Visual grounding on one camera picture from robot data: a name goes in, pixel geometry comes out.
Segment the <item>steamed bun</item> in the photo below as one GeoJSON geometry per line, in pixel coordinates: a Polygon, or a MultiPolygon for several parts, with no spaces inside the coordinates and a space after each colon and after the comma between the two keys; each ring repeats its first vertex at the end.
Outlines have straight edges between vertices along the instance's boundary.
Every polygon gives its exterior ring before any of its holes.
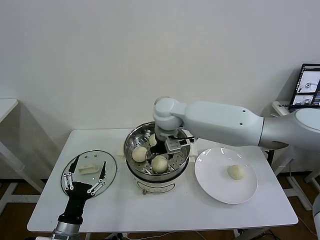
{"type": "Polygon", "coordinates": [[[238,164],[229,166],[227,171],[229,176],[235,180],[241,180],[246,175],[245,167],[238,164]]]}
{"type": "Polygon", "coordinates": [[[164,173],[168,169],[168,160],[164,156],[158,155],[152,160],[151,167],[156,173],[164,173]]]}
{"type": "Polygon", "coordinates": [[[150,137],[149,137],[149,144],[151,147],[155,146],[157,144],[157,140],[156,140],[156,135],[155,134],[152,134],[150,137]]]}
{"type": "Polygon", "coordinates": [[[147,149],[143,146],[139,146],[132,151],[132,158],[138,163],[146,160],[147,149]]]}

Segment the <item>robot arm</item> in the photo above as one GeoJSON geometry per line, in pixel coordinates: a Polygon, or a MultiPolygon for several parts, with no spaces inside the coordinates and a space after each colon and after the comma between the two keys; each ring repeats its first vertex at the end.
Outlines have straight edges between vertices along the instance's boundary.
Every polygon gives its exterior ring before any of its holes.
{"type": "Polygon", "coordinates": [[[288,145],[320,150],[320,110],[300,109],[283,117],[263,118],[240,106],[212,102],[181,103],[173,98],[156,101],[153,118],[158,139],[175,136],[177,128],[232,146],[280,149],[288,145]]]}

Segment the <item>table leg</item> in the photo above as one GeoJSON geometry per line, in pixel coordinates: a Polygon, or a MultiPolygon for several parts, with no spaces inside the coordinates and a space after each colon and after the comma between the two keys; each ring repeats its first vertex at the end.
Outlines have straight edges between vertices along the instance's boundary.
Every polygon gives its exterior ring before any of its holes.
{"type": "Polygon", "coordinates": [[[85,234],[85,240],[90,240],[90,236],[91,236],[91,233],[90,232],[87,232],[85,234]]]}
{"type": "Polygon", "coordinates": [[[233,230],[233,234],[234,234],[234,237],[239,237],[240,236],[240,233],[238,232],[238,229],[232,229],[233,230]]]}
{"type": "Polygon", "coordinates": [[[287,149],[271,165],[274,175],[278,175],[293,159],[293,148],[288,146],[287,149]]]}
{"type": "Polygon", "coordinates": [[[285,195],[287,197],[298,197],[304,209],[307,211],[311,211],[312,204],[307,198],[307,196],[305,195],[305,193],[302,191],[297,180],[294,177],[290,177],[290,176],[287,176],[286,179],[292,188],[283,189],[283,191],[285,192],[285,195]]]}
{"type": "Polygon", "coordinates": [[[319,174],[320,174],[320,169],[317,169],[317,170],[311,172],[308,176],[306,176],[304,180],[307,183],[310,183],[311,179],[315,179],[316,177],[319,176],[319,174]]]}
{"type": "Polygon", "coordinates": [[[45,184],[38,178],[37,174],[28,169],[2,142],[0,142],[0,153],[5,156],[5,163],[8,164],[19,176],[42,193],[45,184]]]}
{"type": "Polygon", "coordinates": [[[126,239],[126,236],[128,236],[128,232],[112,232],[109,236],[107,236],[106,238],[104,238],[104,240],[112,240],[114,239],[114,237],[118,238],[118,239],[126,239]]]}
{"type": "Polygon", "coordinates": [[[5,209],[8,203],[37,203],[40,195],[18,195],[12,194],[16,187],[18,186],[17,182],[10,183],[4,195],[0,199],[0,215],[5,209]]]}
{"type": "Polygon", "coordinates": [[[250,228],[245,230],[240,236],[237,236],[235,240],[251,240],[254,237],[268,231],[270,227],[262,227],[262,228],[250,228]]]}
{"type": "Polygon", "coordinates": [[[311,178],[310,182],[314,185],[314,187],[320,192],[320,185],[315,178],[311,178]]]}

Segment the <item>white table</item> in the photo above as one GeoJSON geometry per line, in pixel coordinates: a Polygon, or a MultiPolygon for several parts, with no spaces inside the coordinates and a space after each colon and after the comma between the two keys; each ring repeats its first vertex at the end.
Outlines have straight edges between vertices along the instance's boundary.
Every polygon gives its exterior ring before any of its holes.
{"type": "MultiPolygon", "coordinates": [[[[68,197],[60,185],[66,164],[78,154],[104,150],[113,155],[117,173],[111,186],[88,200],[80,232],[170,232],[268,228],[294,225],[297,216],[258,147],[230,147],[247,157],[255,169],[258,189],[245,203],[230,205],[207,195],[197,183],[194,161],[177,179],[176,189],[164,194],[142,194],[123,156],[119,156],[130,129],[88,129],[71,132],[27,225],[32,232],[51,232],[64,212],[68,197]]],[[[222,144],[198,140],[198,152],[222,144]]],[[[249,231],[239,239],[249,239],[249,231]]]]}
{"type": "MultiPolygon", "coordinates": [[[[16,99],[0,99],[0,123],[18,105],[16,99]]],[[[25,179],[40,193],[45,184],[35,175],[34,172],[25,168],[25,165],[0,141],[0,153],[4,155],[4,161],[19,176],[25,179]]],[[[17,183],[10,183],[4,195],[0,199],[0,215],[8,203],[36,203],[39,195],[16,195],[12,194],[17,187],[17,183]]]]}

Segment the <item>stainless steel steamer basket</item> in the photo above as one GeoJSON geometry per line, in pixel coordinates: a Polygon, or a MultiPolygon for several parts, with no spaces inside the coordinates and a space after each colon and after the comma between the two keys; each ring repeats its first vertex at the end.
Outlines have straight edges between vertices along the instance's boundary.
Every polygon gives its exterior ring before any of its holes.
{"type": "MultiPolygon", "coordinates": [[[[132,151],[137,147],[150,148],[149,137],[155,133],[155,122],[141,124],[133,129],[126,137],[123,152],[129,170],[139,179],[149,183],[165,183],[177,178],[187,167],[189,161],[190,146],[185,146],[180,152],[175,153],[173,158],[168,160],[168,170],[163,173],[155,173],[148,161],[136,162],[132,158],[132,151]]],[[[179,138],[187,135],[179,129],[179,138]]]]}

